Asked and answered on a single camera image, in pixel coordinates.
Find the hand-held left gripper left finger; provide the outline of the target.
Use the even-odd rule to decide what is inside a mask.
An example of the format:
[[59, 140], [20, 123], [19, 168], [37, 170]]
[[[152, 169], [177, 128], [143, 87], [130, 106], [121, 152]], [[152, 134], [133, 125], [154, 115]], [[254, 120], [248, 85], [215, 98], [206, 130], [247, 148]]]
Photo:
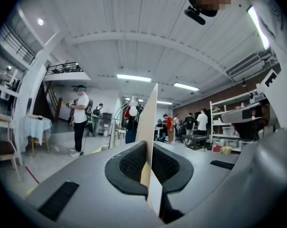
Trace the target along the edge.
[[41, 182], [26, 202], [48, 228], [158, 228], [141, 184], [147, 144], [134, 142], [77, 158]]

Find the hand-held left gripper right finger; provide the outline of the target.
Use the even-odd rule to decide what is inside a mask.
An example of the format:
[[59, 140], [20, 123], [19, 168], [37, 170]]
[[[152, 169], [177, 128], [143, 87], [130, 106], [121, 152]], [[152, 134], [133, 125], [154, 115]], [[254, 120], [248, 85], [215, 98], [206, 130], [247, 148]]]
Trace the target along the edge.
[[171, 209], [187, 214], [210, 197], [231, 171], [213, 161], [233, 166], [237, 159], [234, 154], [195, 151], [155, 141], [152, 170]]

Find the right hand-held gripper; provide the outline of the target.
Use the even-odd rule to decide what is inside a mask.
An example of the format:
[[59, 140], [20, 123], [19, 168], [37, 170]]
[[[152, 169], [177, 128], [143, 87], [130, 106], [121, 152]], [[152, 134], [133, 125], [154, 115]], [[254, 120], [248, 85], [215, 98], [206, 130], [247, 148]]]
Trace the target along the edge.
[[[257, 92], [263, 93], [272, 106], [280, 127], [287, 128], [287, 66], [279, 74], [269, 71], [257, 86]], [[256, 102], [221, 115], [223, 123], [229, 123], [238, 133], [240, 139], [259, 141], [273, 133], [273, 125], [264, 118], [262, 107], [268, 102]]]

